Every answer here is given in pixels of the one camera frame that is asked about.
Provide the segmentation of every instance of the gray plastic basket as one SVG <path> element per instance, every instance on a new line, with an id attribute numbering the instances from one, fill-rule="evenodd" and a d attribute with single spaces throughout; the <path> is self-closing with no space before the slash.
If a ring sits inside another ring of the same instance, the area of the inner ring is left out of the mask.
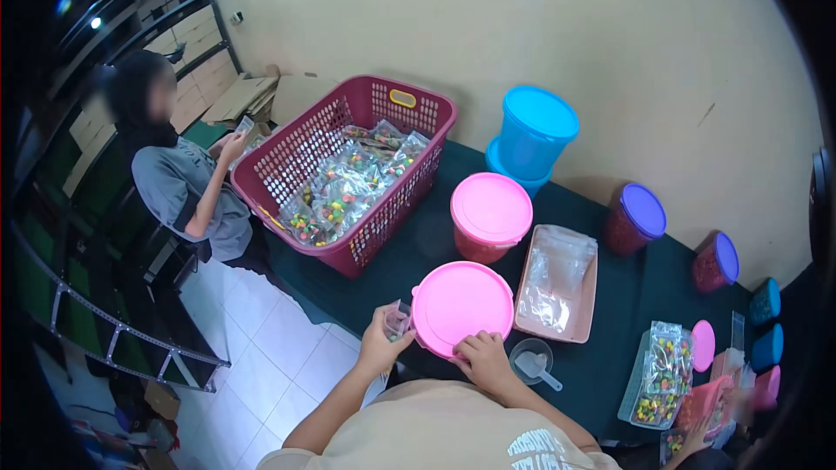
<path id="1" fill-rule="evenodd" d="M 660 425 L 648 425 L 646 423 L 636 423 L 633 421 L 633 410 L 635 409 L 635 404 L 639 399 L 639 394 L 641 393 L 641 382 L 642 382 L 642 371 L 644 369 L 644 354 L 647 353 L 650 348 L 648 345 L 651 343 L 651 332 L 649 330 L 645 330 L 644 333 L 641 335 L 641 342 L 639 343 L 639 350 L 635 354 L 635 362 L 633 363 L 633 371 L 630 373 L 630 380 L 627 381 L 627 389 L 624 390 L 624 397 L 621 399 L 621 406 L 619 406 L 619 412 L 616 415 L 621 421 L 625 421 L 635 426 L 639 426 L 641 428 L 649 428 L 650 430 L 668 430 L 671 428 L 671 425 L 674 424 L 676 421 L 676 416 L 679 414 L 679 407 L 676 407 L 674 411 L 674 416 L 661 423 Z"/>

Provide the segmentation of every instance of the hijab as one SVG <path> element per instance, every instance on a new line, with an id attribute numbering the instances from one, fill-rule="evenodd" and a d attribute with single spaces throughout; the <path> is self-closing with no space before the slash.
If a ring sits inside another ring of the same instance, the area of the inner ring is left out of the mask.
<path id="1" fill-rule="evenodd" d="M 148 111 L 152 82 L 172 64 L 160 53 L 141 50 L 132 53 L 116 66 L 116 73 L 106 89 L 108 103 L 116 118 L 116 130 L 130 166 L 142 148 L 172 148 L 177 131 L 168 120 L 153 120 Z"/>

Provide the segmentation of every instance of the basket handle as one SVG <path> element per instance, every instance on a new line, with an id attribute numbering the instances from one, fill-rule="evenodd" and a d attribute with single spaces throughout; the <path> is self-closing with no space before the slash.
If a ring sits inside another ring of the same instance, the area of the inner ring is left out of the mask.
<path id="1" fill-rule="evenodd" d="M 393 103 L 398 104 L 399 106 L 408 107 L 409 109 L 414 109 L 415 106 L 418 105 L 415 95 L 407 93 L 406 91 L 401 91 L 400 89 L 391 89 L 389 91 L 389 99 L 392 100 Z"/>

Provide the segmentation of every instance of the white tile floor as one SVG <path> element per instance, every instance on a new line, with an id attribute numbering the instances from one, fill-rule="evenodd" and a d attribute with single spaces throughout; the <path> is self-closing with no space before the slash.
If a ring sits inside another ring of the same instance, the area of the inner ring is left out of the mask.
<path id="1" fill-rule="evenodd" d="M 172 458 L 181 470 L 253 470 L 357 360 L 354 335 L 313 325 L 289 296 L 244 269 L 199 264 L 182 301 L 233 366 L 216 374 L 215 394 L 178 389 L 182 448 Z"/>

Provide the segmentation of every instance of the woman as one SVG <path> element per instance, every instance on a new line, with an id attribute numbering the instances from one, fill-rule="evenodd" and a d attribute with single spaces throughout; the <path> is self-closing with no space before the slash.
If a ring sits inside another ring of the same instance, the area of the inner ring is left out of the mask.
<path id="1" fill-rule="evenodd" d="M 374 312 L 354 368 L 258 470 L 618 468 L 590 433 L 514 375 L 502 337 L 484 330 L 455 347 L 462 359 L 451 359 L 475 386 L 409 381 L 360 410 L 371 381 L 415 339 L 410 330 L 389 341 L 388 308 Z"/>
<path id="2" fill-rule="evenodd" d="M 244 151 L 245 135 L 226 135 L 208 152 L 179 137 L 169 122 L 177 79 L 159 53 L 142 50 L 122 60 L 106 95 L 136 190 L 154 217 L 190 242 L 208 240 L 215 259 L 278 286 L 261 222 L 225 182 Z"/>

